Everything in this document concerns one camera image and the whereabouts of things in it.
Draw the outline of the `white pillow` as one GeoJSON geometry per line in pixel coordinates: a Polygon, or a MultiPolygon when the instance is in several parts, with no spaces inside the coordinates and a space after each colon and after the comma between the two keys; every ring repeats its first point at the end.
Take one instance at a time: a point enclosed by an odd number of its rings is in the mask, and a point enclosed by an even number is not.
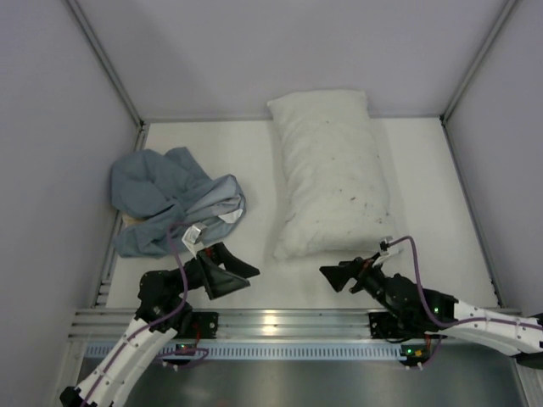
{"type": "Polygon", "coordinates": [[[363,91],[292,92],[268,102],[288,207],[274,255],[370,252],[396,232],[363,91]]]}

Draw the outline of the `blue pillowcase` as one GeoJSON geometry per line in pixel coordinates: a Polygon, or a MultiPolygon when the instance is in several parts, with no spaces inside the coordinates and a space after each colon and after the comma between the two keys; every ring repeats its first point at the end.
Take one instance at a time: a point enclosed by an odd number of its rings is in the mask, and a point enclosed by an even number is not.
{"type": "Polygon", "coordinates": [[[167,235],[178,239],[196,223],[206,225],[204,243],[220,241],[246,214],[236,177],[209,177],[187,148],[129,154],[113,164],[110,183],[113,207],[134,220],[114,240],[123,258],[165,257],[167,235]]]}

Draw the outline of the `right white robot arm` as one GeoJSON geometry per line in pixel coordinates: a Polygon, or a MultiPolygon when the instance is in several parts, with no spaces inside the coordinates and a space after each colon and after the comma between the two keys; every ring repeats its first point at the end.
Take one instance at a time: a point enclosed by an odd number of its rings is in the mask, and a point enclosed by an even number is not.
{"type": "Polygon", "coordinates": [[[357,257],[319,271],[339,293],[364,292],[382,305],[370,314],[372,338],[388,342],[453,337],[492,348],[524,367],[542,369],[542,316],[520,317],[479,308],[449,294],[419,287],[398,273],[386,276],[382,266],[389,254],[357,257]]]}

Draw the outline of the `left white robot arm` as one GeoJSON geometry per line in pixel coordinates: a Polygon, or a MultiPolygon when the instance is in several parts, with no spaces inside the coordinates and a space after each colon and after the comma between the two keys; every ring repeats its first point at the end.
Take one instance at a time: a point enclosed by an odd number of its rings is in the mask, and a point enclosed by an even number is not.
{"type": "Polygon", "coordinates": [[[193,310],[188,293],[203,288],[218,299],[250,286],[259,269],[215,243],[199,250],[174,270],[151,270],[140,279],[140,305],[115,346],[88,377],[66,387],[63,406],[122,406],[141,375],[173,339],[210,337],[210,323],[218,319],[193,310]]]}

